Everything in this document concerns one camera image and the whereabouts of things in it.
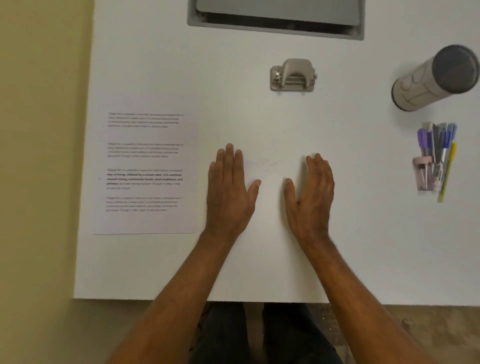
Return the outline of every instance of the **cylindrical container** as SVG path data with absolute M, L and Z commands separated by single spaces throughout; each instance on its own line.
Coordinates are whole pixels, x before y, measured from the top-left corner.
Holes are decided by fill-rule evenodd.
M 477 84 L 479 69 L 477 56 L 467 47 L 445 47 L 395 81 L 393 102 L 403 111 L 416 111 L 450 95 L 463 94 Z

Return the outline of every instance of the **table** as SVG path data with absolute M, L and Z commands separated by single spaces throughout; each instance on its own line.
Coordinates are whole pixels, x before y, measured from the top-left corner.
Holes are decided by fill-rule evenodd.
M 480 87 L 414 113 L 398 110 L 396 78 L 449 44 L 480 53 L 480 2 L 369 0 L 365 40 L 198 28 L 187 1 L 97 0 L 91 110 L 112 93 L 192 93 L 199 100 L 198 232 L 209 162 L 232 142 L 247 181 L 263 183 L 256 212 L 210 295 L 218 301 L 326 302 L 283 213 L 286 177 L 301 180 L 320 152 L 336 181 L 330 230 L 341 254 L 382 303 L 479 305 Z M 309 59 L 312 93 L 275 93 L 269 71 Z M 416 191 L 412 158 L 424 121 L 458 123 L 445 202 Z M 92 163 L 85 150 L 75 298 L 153 299 L 197 234 L 89 235 Z

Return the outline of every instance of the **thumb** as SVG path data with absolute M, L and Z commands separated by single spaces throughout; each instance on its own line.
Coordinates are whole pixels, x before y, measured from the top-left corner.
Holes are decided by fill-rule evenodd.
M 295 185 L 290 178 L 287 178 L 285 180 L 283 194 L 285 196 L 285 206 L 287 207 L 287 209 L 290 209 L 297 204 L 297 199 L 295 197 Z
M 261 180 L 256 180 L 252 183 L 250 188 L 248 189 L 247 196 L 251 203 L 255 205 L 257 202 L 258 191 L 260 190 L 260 185 L 262 184 Z

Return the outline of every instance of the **dark pants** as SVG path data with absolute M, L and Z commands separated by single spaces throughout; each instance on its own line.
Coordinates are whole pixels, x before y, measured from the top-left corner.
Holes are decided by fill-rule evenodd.
M 342 364 L 302 303 L 266 303 L 264 327 L 269 364 Z M 251 363 L 242 303 L 213 303 L 189 364 Z

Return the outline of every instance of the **sheet of paper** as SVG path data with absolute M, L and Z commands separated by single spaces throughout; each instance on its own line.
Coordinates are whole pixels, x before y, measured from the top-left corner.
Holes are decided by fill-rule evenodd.
M 93 234 L 196 232 L 194 108 L 184 97 L 135 95 L 91 110 L 100 154 Z

